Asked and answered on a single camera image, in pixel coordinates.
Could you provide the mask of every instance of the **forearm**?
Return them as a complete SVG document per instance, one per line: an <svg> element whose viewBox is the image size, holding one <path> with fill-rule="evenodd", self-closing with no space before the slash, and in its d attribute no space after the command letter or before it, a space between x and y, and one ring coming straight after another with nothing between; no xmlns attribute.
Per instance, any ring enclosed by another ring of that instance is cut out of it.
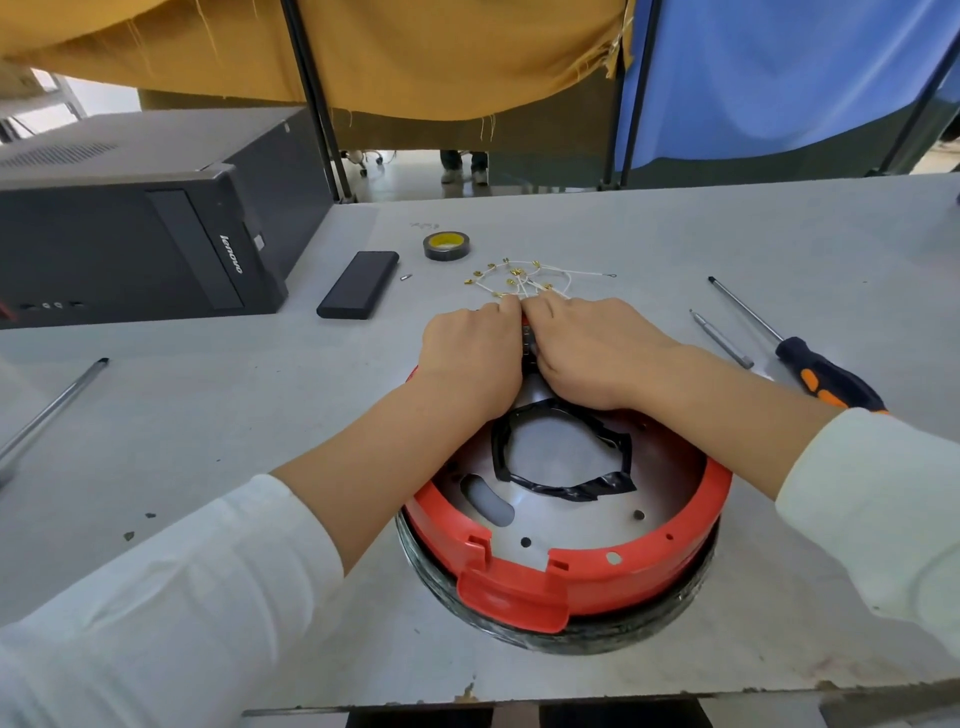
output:
<svg viewBox="0 0 960 728"><path fill-rule="evenodd" d="M484 419L483 408L456 382L416 375L272 475L324 525L346 573Z"/></svg>
<svg viewBox="0 0 960 728"><path fill-rule="evenodd" d="M664 352L655 371L660 386L637 387L634 409L770 498L810 441L842 411L697 347Z"/></svg>

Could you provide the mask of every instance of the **metal pole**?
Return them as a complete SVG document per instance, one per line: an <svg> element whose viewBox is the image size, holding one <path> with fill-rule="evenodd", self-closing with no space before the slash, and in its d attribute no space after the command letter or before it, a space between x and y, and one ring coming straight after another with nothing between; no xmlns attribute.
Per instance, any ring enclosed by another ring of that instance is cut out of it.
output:
<svg viewBox="0 0 960 728"><path fill-rule="evenodd" d="M940 90L940 84L944 82L947 73L950 72L950 69L956 63L958 57L960 57L960 31L957 31L957 35L953 37L953 42L950 44L944 57L937 63L937 67L933 69L933 75L930 76L930 80L926 82L924 90L921 91L920 96L917 97L917 103L913 111L910 112L910 116L907 118L900 133L897 134L893 147L891 147L887 156L883 158L883 161L876 171L872 173L873 175L885 175L887 170L890 169L894 163L894 159L896 159L900 153L900 149L913 133L914 127L917 126L920 117L924 115L924 111L926 111L926 108L930 105L933 97L937 95L937 91Z"/></svg>
<svg viewBox="0 0 960 728"><path fill-rule="evenodd" d="M340 178L340 185L344 191L344 199L352 202L353 194L350 192L347 171L344 169L343 161L340 159L337 135L333 131L333 122L330 120L330 112L326 107L324 86L320 81L320 74L317 72L317 64L314 61L313 51L310 49L310 39L307 37L306 30L303 28L303 16L300 14L300 5L298 5L297 0L280 0L280 5L283 8L283 17L287 21L287 34L290 36L290 44L294 49L294 58L297 60L297 70L300 72L300 85L303 86L303 95L306 97L306 104L310 108L314 129L317 131L317 137L320 143L320 156L324 161L324 170L333 192L333 199L340 202L337 183L329 171L331 161L337 169L337 176Z"/></svg>
<svg viewBox="0 0 960 728"><path fill-rule="evenodd" d="M616 133L620 129L620 107L623 104L623 79L627 73L623 64L623 42L620 42L620 48L616 54L616 73L613 76L613 82L616 89L613 92L613 108L610 112L610 137L607 140L607 158L603 165L603 178L600 180L599 189L610 189L613 181L613 166L616 162Z"/></svg>
<svg viewBox="0 0 960 728"><path fill-rule="evenodd" d="M750 314L753 317L754 321L756 321L762 327L770 331L770 333L773 334L775 339L777 339L778 341L783 341L783 337L780 336L772 326L770 326L767 322L761 319L752 308L750 308L748 305L740 301L740 299L738 299L727 286L725 286L723 283L717 280L714 276L709 276L707 280L709 280L713 285L715 285L717 288L719 288L721 291L727 294L727 297L731 301L736 303L738 306L740 306L740 308L742 308L744 311Z"/></svg>
<svg viewBox="0 0 960 728"><path fill-rule="evenodd" d="M110 360L107 358L98 359L97 361L93 362L93 365L83 374L81 374L73 384L64 389L60 393L59 397L44 407L40 414L24 425L19 432L11 437L6 445L0 448L0 460L3 460L5 457L7 457L7 455L13 452L13 449L16 448L17 445L26 440L30 436L30 433L40 427L40 425L43 424L43 421L56 412L64 402L69 400L74 394L82 390L87 384L93 381L93 379L100 374L101 371L103 371L109 362Z"/></svg>
<svg viewBox="0 0 960 728"><path fill-rule="evenodd" d="M634 109L630 117L630 132L627 134L627 151L623 156L623 170L620 172L620 188L627 188L630 177L630 165L634 161L636 146L636 130L640 127L640 114L643 112L643 99L647 93L647 82L650 80L650 66L654 57L654 46L657 43L657 26L660 23L660 7L662 0L652 0L650 15L647 17L647 34L643 40L643 55L640 57L640 71L636 79L636 96Z"/></svg>

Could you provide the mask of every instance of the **white table surface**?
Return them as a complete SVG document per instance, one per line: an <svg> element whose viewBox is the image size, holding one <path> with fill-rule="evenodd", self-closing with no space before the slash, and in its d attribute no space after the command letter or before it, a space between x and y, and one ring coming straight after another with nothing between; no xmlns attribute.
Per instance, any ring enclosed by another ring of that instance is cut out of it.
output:
<svg viewBox="0 0 960 728"><path fill-rule="evenodd" d="M338 206L276 315L0 332L0 441L95 359L112 359L5 473L0 623L347 425L406 378L434 313L487 302L463 280L505 255L616 272L577 278L571 292L619 296L671 335L723 354L690 318L693 307L756 360L755 371L789 381L771 361L772 343L708 285L713 274L776 328L864 376L897 415L960 440L958 192L960 176L930 175ZM426 260L430 230L466 232L473 252ZM357 250L398 251L396 279L370 321L319 319L315 307ZM843 570L742 482L695 602L618 652L543 655L472 629L421 585L392 526L328 616L335 628L305 640L250 708L960 676L919 628L872 617Z"/></svg>

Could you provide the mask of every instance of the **screwdriver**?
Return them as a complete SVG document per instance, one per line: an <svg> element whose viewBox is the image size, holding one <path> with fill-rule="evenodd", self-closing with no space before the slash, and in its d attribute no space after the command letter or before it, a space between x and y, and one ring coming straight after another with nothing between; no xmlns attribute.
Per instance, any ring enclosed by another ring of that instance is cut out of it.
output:
<svg viewBox="0 0 960 728"><path fill-rule="evenodd" d="M838 367L822 354L812 352L799 336L784 339L714 276L707 280L779 341L775 351L777 359L800 381L807 393L837 407L863 407L871 412L887 414L887 407L880 395L859 376Z"/></svg>

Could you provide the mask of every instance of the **blue curtain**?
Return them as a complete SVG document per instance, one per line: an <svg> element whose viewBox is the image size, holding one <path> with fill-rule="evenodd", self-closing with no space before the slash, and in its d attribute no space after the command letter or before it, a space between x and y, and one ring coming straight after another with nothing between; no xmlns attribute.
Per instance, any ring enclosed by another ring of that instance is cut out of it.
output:
<svg viewBox="0 0 960 728"><path fill-rule="evenodd" d="M617 169L649 11L637 0ZM958 29L958 0L663 0L631 168L771 155L874 121L916 100ZM960 69L940 95L960 97Z"/></svg>

